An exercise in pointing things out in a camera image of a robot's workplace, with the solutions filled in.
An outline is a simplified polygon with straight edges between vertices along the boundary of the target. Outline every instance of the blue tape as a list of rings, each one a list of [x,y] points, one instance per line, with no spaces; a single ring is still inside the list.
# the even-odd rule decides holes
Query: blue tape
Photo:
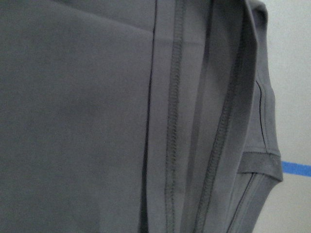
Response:
[[[311,177],[311,166],[310,165],[295,164],[295,163],[283,161],[282,168],[283,168],[284,173]]]

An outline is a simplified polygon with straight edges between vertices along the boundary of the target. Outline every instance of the clothing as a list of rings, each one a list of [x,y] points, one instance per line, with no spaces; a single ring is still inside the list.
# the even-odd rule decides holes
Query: clothing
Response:
[[[0,1],[0,232],[250,233],[282,181],[267,12]]]

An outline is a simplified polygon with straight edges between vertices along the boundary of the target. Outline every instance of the gray garment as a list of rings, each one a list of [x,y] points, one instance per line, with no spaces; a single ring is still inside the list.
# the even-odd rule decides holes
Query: gray garment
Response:
[[[0,232],[251,233],[282,181],[256,0],[0,1]]]

